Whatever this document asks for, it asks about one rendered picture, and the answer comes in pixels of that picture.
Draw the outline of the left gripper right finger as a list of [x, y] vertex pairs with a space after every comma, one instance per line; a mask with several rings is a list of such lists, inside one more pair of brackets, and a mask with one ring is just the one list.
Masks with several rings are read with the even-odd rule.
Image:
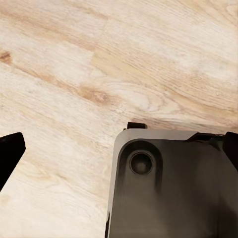
[[222, 149], [238, 171], [238, 134], [227, 132], [223, 141]]

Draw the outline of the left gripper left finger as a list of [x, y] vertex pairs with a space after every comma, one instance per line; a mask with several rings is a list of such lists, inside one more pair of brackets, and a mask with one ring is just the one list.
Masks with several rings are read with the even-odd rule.
[[21, 132], [0, 138], [0, 192], [25, 151], [25, 140]]

